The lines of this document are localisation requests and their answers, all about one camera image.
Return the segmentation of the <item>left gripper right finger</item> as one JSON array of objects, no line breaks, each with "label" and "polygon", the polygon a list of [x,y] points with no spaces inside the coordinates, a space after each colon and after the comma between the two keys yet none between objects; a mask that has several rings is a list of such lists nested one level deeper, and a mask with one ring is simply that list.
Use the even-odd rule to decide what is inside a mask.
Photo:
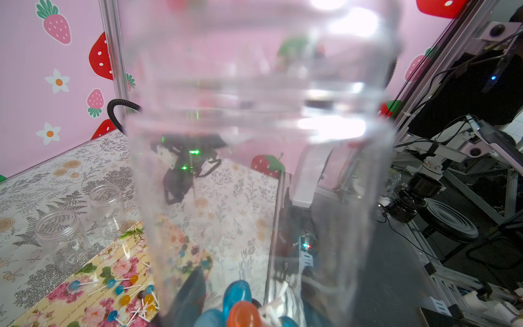
[{"label": "left gripper right finger", "polygon": [[346,307],[332,287],[302,286],[306,326],[347,326]]}]

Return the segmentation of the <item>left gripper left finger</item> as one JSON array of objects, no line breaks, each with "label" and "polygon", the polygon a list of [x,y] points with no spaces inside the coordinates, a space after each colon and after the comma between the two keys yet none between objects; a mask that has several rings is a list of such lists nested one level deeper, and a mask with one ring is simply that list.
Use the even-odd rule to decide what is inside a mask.
[{"label": "left gripper left finger", "polygon": [[205,300],[204,271],[197,267],[178,291],[166,315],[160,316],[160,326],[193,327],[202,314]]}]

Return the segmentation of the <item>clear candy jar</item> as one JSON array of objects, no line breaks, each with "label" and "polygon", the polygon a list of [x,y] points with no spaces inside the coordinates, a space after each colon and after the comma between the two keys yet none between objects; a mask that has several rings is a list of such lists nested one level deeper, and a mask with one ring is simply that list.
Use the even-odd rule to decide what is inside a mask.
[{"label": "clear candy jar", "polygon": [[91,244],[80,219],[73,211],[53,211],[39,218],[35,235],[63,273],[72,274],[89,260]]},{"label": "clear candy jar", "polygon": [[[302,286],[355,296],[393,129],[378,114],[398,1],[130,1],[125,123],[158,316],[201,267],[194,326],[306,326]],[[220,136],[221,165],[168,205],[162,136]]]},{"label": "clear candy jar", "polygon": [[128,228],[121,189],[117,185],[104,184],[94,187],[89,200],[100,236],[113,241]]}]

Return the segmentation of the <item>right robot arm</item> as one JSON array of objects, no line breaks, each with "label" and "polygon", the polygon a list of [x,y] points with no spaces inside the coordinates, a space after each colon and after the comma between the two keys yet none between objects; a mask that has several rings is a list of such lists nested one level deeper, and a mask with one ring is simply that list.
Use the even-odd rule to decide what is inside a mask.
[{"label": "right robot arm", "polygon": [[218,169],[221,160],[217,150],[225,146],[216,134],[194,137],[172,134],[151,143],[151,150],[168,166],[162,180],[166,203],[181,203],[195,178],[207,177]]}]

